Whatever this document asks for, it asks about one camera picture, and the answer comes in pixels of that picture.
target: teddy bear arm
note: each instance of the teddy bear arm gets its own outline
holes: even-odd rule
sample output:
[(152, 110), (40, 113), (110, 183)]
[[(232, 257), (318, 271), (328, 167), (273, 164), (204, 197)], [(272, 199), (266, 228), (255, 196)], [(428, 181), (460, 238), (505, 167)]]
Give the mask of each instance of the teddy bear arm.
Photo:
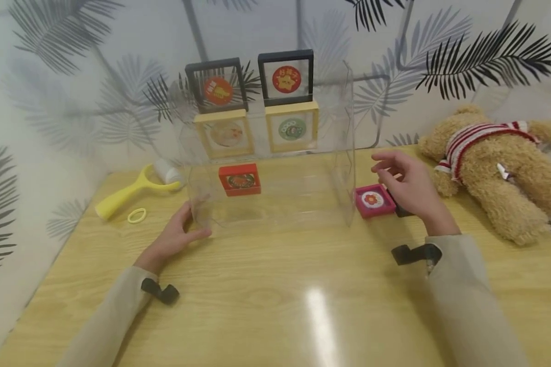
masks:
[(433, 183), (437, 192), (444, 197), (450, 197), (457, 193), (459, 184), (451, 179), (451, 174), (433, 170)]
[(543, 143), (551, 143), (551, 120), (528, 121), (529, 134), (536, 136)]

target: black strap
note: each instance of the black strap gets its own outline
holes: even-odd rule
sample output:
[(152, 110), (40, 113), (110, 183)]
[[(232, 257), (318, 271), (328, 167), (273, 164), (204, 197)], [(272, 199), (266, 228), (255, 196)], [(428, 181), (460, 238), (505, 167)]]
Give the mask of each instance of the black strap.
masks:
[(153, 297), (157, 298), (157, 300), (162, 301), (166, 305), (173, 304), (180, 296), (180, 293), (175, 286), (169, 284), (166, 289), (162, 290), (159, 283), (151, 278), (145, 278), (143, 282), (141, 282), (141, 290), (151, 294)]
[(434, 244), (423, 244), (412, 250), (408, 245), (395, 247), (392, 249), (392, 256), (394, 256), (394, 260), (399, 266), (415, 263), (419, 260), (432, 260), (433, 265), (436, 265), (443, 254)]

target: lint roller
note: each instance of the lint roller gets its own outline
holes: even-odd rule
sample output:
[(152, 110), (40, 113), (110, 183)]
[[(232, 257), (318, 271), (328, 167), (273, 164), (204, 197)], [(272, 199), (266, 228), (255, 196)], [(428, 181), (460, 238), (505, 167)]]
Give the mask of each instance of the lint roller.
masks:
[[(155, 170), (160, 180), (165, 185), (155, 184), (148, 180), (147, 174)], [(141, 170), (137, 180), (130, 186), (112, 194), (111, 196), (102, 200), (97, 206), (95, 206), (95, 212), (103, 220), (109, 220), (110, 217), (130, 198), (135, 196), (136, 193), (142, 189), (152, 189), (160, 192), (177, 191), (183, 186), (182, 175), (179, 171), (167, 162), (165, 159), (158, 159), (154, 164), (148, 165)]]

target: small tag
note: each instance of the small tag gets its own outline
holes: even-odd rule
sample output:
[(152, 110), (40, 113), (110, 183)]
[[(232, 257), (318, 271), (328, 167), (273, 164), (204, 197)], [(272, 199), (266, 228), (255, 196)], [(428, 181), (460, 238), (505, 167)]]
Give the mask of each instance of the small tag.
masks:
[(500, 163), (498, 163), (496, 165), (496, 168), (497, 168), (498, 172), (500, 173), (500, 175), (502, 176), (502, 178), (504, 180), (508, 180), (508, 177), (510, 177), (510, 174), (508, 172), (506, 172), (506, 169), (504, 168), (504, 166), (501, 165)]

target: left hand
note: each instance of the left hand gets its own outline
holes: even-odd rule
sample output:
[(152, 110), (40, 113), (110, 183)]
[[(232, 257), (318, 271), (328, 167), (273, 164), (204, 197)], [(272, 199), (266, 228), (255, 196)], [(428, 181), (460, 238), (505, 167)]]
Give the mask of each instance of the left hand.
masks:
[(136, 260), (134, 266), (159, 275), (165, 263), (172, 256), (184, 250), (191, 242), (205, 239), (212, 234), (210, 228), (201, 228), (186, 232), (184, 225), (192, 217), (191, 202), (186, 201), (181, 208), (171, 216), (160, 235), (145, 248)]

